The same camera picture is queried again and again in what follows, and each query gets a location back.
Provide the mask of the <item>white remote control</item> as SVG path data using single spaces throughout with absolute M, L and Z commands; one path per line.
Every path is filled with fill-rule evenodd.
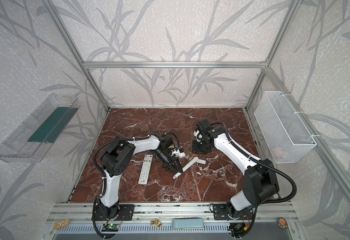
M 145 155 L 138 181 L 139 185 L 146 185 L 148 183 L 152 161 L 153 155 Z
M 183 174 L 186 170 L 188 170 L 193 164 L 195 164 L 199 160 L 198 157 L 193 157 L 184 167 L 182 173 L 176 173 L 173 176 L 173 179 L 177 179 L 181 174 Z

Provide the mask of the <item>white battery cover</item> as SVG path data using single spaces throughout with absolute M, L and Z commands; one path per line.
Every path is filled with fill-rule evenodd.
M 201 159 L 198 159 L 196 161 L 198 164 L 202 164 L 202 165 L 205 165 L 206 164 L 206 161 L 205 160 L 201 160 Z

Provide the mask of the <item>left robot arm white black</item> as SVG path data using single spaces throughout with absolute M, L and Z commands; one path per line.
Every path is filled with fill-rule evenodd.
M 149 135 L 138 138 L 115 139 L 100 146 L 93 158 L 94 165 L 102 172 L 104 181 L 100 203 L 107 209 L 119 203 L 119 186 L 133 155 L 151 151 L 163 163 L 163 168 L 172 173 L 182 173 L 179 159 L 169 152 L 173 139 L 169 135 Z

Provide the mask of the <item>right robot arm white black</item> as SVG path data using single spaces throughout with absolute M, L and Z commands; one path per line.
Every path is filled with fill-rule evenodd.
M 193 150 L 209 153 L 215 148 L 224 153 L 242 172 L 243 189 L 227 201 L 227 212 L 233 216 L 245 208 L 257 207 L 279 191 L 273 163 L 261 160 L 238 145 L 225 127 L 214 127 L 208 120 L 197 123 Z

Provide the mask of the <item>pink object in basket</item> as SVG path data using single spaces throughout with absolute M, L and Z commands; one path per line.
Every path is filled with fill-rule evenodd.
M 284 159 L 286 152 L 279 147 L 272 148 L 272 153 L 276 159 Z

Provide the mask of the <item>left green led controller board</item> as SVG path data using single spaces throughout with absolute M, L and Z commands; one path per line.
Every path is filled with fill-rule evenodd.
M 118 232 L 121 227 L 121 224 L 103 224 L 102 232 Z

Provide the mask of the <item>round orange black badge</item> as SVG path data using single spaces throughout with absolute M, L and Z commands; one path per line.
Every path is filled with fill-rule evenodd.
M 281 228 L 283 230 L 288 228 L 287 221 L 282 217 L 277 218 L 277 225 L 279 226 L 279 228 Z

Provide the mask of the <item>tan circuit board piece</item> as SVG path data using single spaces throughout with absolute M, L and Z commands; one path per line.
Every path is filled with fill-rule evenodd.
M 62 229 L 68 227 L 70 224 L 70 219 L 61 220 L 53 224 L 53 230 Z

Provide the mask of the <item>grey rectangular box on rail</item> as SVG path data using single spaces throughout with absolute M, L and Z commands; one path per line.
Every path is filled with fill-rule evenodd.
M 181 229 L 203 229 L 204 221 L 199 218 L 186 218 L 186 219 L 173 219 L 172 220 L 172 229 L 181 230 Z

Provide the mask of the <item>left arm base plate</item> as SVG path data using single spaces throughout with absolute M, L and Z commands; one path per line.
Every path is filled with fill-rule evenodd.
M 96 205 L 92 220 L 97 221 L 131 221 L 135 205 L 119 204 L 109 208 L 103 204 Z

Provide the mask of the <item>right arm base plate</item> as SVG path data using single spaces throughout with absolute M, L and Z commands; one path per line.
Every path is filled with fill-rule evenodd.
M 228 207 L 227 204 L 210 204 L 210 211 L 214 215 L 214 220 L 245 220 L 253 219 L 254 211 L 250 208 L 244 208 L 236 211 L 234 208 Z

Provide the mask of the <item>clear plastic wall shelf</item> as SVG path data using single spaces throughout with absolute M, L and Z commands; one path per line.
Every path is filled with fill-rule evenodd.
M 0 145 L 6 163 L 39 163 L 77 113 L 77 97 L 50 94 Z

